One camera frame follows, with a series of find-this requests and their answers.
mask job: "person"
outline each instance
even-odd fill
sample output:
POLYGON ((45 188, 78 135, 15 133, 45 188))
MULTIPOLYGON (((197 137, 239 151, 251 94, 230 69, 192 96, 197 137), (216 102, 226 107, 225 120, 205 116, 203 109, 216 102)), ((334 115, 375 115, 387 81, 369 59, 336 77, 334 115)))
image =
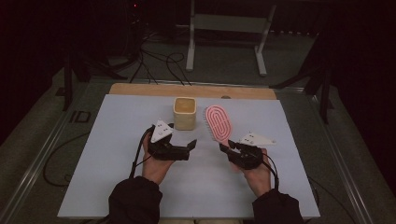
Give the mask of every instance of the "person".
MULTIPOLYGON (((142 175, 121 181, 108 198, 109 223, 158 223, 163 194, 160 184, 174 161, 159 161, 148 153, 149 135, 143 141, 145 155, 142 175)), ((270 164, 268 158, 263 160, 270 164)), ((254 222, 261 224, 304 223, 299 202, 271 189, 271 173, 263 164, 252 170, 240 169, 257 199, 252 203, 254 222)))

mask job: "table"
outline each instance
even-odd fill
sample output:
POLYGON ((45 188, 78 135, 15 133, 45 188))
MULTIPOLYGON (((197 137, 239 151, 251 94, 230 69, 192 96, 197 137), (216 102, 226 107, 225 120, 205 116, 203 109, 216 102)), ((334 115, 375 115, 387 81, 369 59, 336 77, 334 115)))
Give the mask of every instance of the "table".
MULTIPOLYGON (((223 105, 233 126, 241 127, 234 128, 232 139, 242 137, 247 131, 245 124, 260 132, 271 130, 269 134, 277 140, 277 144, 267 149, 279 171, 280 190, 300 201, 303 217, 319 217, 289 125, 284 114, 279 113, 283 110, 272 90, 115 84, 109 93, 78 162, 58 217, 107 215, 107 197, 114 186, 128 176, 134 159, 134 146, 137 147, 141 134, 149 127, 147 118, 163 116, 161 119, 170 119, 175 96, 196 97, 197 114, 203 113, 203 105, 223 105), (139 110, 142 105, 145 105, 144 110, 139 110), (244 113, 240 108, 251 109, 251 117, 240 119, 244 113), (142 113, 134 118, 132 114, 138 112, 142 113), (261 129, 263 125, 252 119, 258 116, 267 129, 261 129)), ((163 192, 162 218, 252 218, 250 204, 255 196, 244 177, 231 171, 225 155, 219 152, 218 144, 210 139, 204 126, 197 117, 193 132, 174 133, 171 143, 184 145, 193 137, 198 138, 198 143, 190 159, 176 162, 160 185, 163 192)), ((141 172, 140 168, 136 169, 137 174, 141 172)))

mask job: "metal stand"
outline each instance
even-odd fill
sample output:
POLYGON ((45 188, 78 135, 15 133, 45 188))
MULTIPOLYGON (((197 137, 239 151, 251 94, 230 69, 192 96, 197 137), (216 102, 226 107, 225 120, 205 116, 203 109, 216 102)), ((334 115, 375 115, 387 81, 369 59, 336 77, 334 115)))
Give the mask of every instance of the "metal stand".
POLYGON ((254 53, 256 55, 257 65, 259 67, 259 75, 262 77, 265 77, 267 75, 264 59, 262 57, 262 49, 270 31, 271 22, 275 14, 276 6, 271 7, 270 13, 267 18, 251 18, 195 14, 194 5, 195 1, 191 0, 190 44, 189 52, 187 54, 187 71, 192 71, 194 66, 194 31, 195 29, 203 29, 262 34, 262 40, 260 44, 254 48, 254 53))

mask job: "metal frame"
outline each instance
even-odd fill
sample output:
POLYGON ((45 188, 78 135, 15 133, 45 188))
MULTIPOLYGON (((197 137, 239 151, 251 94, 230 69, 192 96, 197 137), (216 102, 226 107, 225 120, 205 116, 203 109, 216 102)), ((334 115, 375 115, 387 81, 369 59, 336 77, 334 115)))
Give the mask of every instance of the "metal frame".
MULTIPOLYGON (((320 102, 316 96, 312 96, 310 102, 311 107, 314 111, 320 110, 320 102)), ((344 187, 346 189, 346 193, 349 197, 349 200, 352 203, 352 206, 355 210, 356 217, 361 224, 371 224, 374 223, 373 219, 368 211, 367 205, 365 204, 358 185, 356 184, 355 180, 353 179, 352 174, 349 172, 347 168, 347 164, 344 160, 344 157, 337 146, 334 137, 332 136, 332 131, 326 126, 324 123, 321 115, 319 113, 314 113, 318 124, 321 126, 322 130, 324 131, 327 141, 330 144, 330 154, 332 155, 332 159, 334 160, 335 167, 343 181, 344 187)))
POLYGON ((254 48, 254 53, 256 55, 257 65, 259 67, 259 75, 265 77, 267 75, 267 70, 265 68, 264 58, 262 57, 262 49, 270 31, 275 10, 276 6, 273 5, 267 18, 195 14, 195 0, 191 0, 190 44, 189 52, 187 54, 186 70, 190 72, 194 67, 195 29, 236 31, 262 34, 262 40, 259 45, 254 48))
MULTIPOLYGON (((86 83, 78 84, 76 90, 76 96, 78 99, 83 95, 87 86, 88 84, 86 83)), ((11 223, 12 219, 18 214, 24 201, 29 195, 30 190, 35 184, 35 181, 39 177, 46 159, 50 156, 51 151, 55 148, 56 144, 58 143, 58 139, 64 130, 64 126, 67 124, 67 121, 70 120, 72 111, 74 111, 77 104, 78 101, 70 102, 70 106, 68 106, 68 109, 63 111, 63 113, 59 117, 55 126, 51 130, 46 142, 44 143, 42 148, 38 151, 35 159, 24 173, 21 182, 14 190, 14 193, 11 195, 10 199, 6 203, 4 209, 1 211, 0 223, 11 223)))

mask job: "dark background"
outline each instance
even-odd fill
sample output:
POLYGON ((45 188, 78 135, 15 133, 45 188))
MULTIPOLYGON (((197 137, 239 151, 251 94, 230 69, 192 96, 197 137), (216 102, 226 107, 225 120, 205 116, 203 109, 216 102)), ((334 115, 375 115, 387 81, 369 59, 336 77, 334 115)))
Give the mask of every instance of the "dark background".
MULTIPOLYGON (((175 24, 189 24, 190 1, 136 1, 139 8, 130 8, 128 20, 124 1, 108 2, 1 2, 0 144, 50 87, 70 46, 98 58, 124 55, 138 42, 134 33, 127 35, 136 18, 169 36, 175 24)), ((261 1, 233 1, 227 7, 221 7, 224 1, 199 2, 196 11, 235 16, 260 16, 258 8, 265 7, 261 1)), ((319 34, 302 72, 323 57, 331 62, 332 84, 394 193, 395 9, 390 1, 284 1, 272 25, 275 34, 319 34)))

